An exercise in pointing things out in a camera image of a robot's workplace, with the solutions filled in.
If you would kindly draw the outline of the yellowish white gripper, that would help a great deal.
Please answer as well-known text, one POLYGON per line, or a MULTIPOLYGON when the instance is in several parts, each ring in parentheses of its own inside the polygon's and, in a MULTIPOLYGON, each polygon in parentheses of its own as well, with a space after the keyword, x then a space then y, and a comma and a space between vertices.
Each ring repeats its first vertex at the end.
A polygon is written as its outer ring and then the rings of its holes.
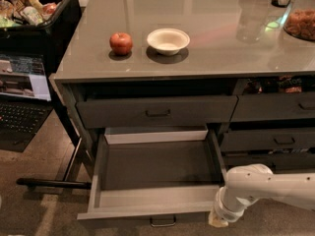
POLYGON ((209 214, 209 224, 215 228, 224 228, 228 226, 228 223, 221 219, 214 211, 209 214))

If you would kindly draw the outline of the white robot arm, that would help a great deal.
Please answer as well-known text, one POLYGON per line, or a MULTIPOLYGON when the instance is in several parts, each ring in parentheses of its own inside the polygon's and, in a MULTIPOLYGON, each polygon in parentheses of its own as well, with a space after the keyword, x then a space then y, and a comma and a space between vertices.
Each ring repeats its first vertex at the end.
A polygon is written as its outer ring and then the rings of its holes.
POLYGON ((264 164, 229 169, 209 214, 209 224, 222 228, 236 222, 244 211, 261 199, 315 210, 315 174, 274 174, 264 164))

